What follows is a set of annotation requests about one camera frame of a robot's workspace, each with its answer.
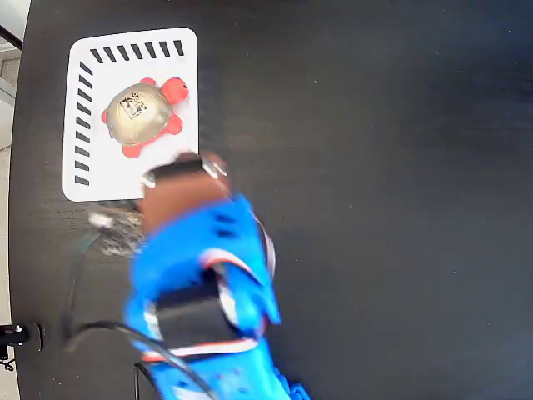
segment black tabletop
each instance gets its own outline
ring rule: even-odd
[[[278,252],[280,369],[315,399],[533,397],[533,4],[33,0],[12,145],[22,400],[130,399],[113,334],[62,351],[87,204],[62,194],[68,51],[188,27],[201,148],[229,160]],[[80,319],[120,318],[127,265],[91,252]]]

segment sticker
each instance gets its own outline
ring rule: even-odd
[[[179,400],[211,400],[205,393],[186,390],[183,387],[174,386],[172,390]]]
[[[137,118],[147,109],[147,105],[141,100],[141,96],[137,92],[131,92],[126,95],[121,101],[120,106],[126,112],[130,119]]]

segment white tray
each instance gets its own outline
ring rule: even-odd
[[[143,78],[183,79],[189,97],[174,107],[182,131],[127,158],[102,111]],[[180,27],[78,40],[70,50],[63,134],[63,192],[74,202],[141,198],[140,177],[183,151],[198,152],[197,37]]]

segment black cable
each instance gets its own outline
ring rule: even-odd
[[[0,361],[0,365],[3,365],[3,367],[4,367],[4,369],[6,371],[9,371],[10,373],[12,373],[15,370],[15,368],[11,364],[14,363],[14,362],[15,362],[15,359],[12,358],[8,362]]]
[[[200,375],[194,372],[185,361],[175,356],[166,348],[164,348],[158,341],[151,339],[150,337],[132,329],[124,324],[113,321],[95,321],[88,322],[81,325],[76,331],[73,330],[74,310],[77,302],[77,283],[81,280],[82,270],[85,261],[85,254],[87,250],[97,241],[100,237],[99,233],[88,234],[81,241],[81,246],[78,249],[74,261],[71,266],[71,287],[67,297],[67,306],[62,314],[61,330],[62,336],[67,341],[66,349],[73,351],[81,340],[83,340],[91,331],[96,329],[105,329],[111,331],[118,331],[124,333],[131,340],[144,343],[153,352],[158,353],[163,357],[164,361],[183,373],[185,373],[211,400],[218,400],[217,394],[211,389],[211,387],[203,380]]]
[[[17,49],[22,51],[22,40],[9,32],[6,28],[0,25],[0,37],[6,39],[7,42],[11,43]]]
[[[186,362],[181,358],[175,356],[167,349],[165,349],[158,341],[149,338],[148,336],[131,329],[126,325],[113,321],[95,321],[90,323],[84,323],[77,331],[72,335],[67,343],[67,350],[72,351],[79,344],[84,337],[86,337],[91,331],[97,329],[105,329],[110,331],[118,331],[124,333],[131,340],[141,342],[148,346],[153,352],[159,354],[164,358],[165,363],[171,367],[177,368],[185,373],[211,400],[218,400],[217,394],[211,389],[211,387],[203,380],[203,378],[194,372]]]
[[[147,381],[150,383],[150,386],[155,390],[157,393],[157,396],[159,397],[159,400],[163,400],[162,395],[159,393],[159,390],[157,389],[156,383],[153,380],[152,375],[148,371],[148,369],[142,364],[141,362],[135,362],[133,364],[133,383],[135,385],[135,400],[140,400],[140,393],[141,388],[139,385],[139,373],[141,373]]]
[[[82,279],[83,265],[85,263],[85,254],[87,250],[100,237],[100,233],[87,233],[80,241],[72,265],[70,267],[71,285],[67,296],[67,305],[61,316],[61,334],[65,341],[72,336],[72,327],[74,326],[74,310],[77,302],[77,283]]]

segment red turtle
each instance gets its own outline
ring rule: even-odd
[[[122,153],[137,158],[146,145],[165,133],[177,135],[182,120],[172,111],[172,105],[185,100],[187,85],[179,78],[167,80],[161,87],[145,77],[116,95],[102,113],[109,134],[122,145]]]

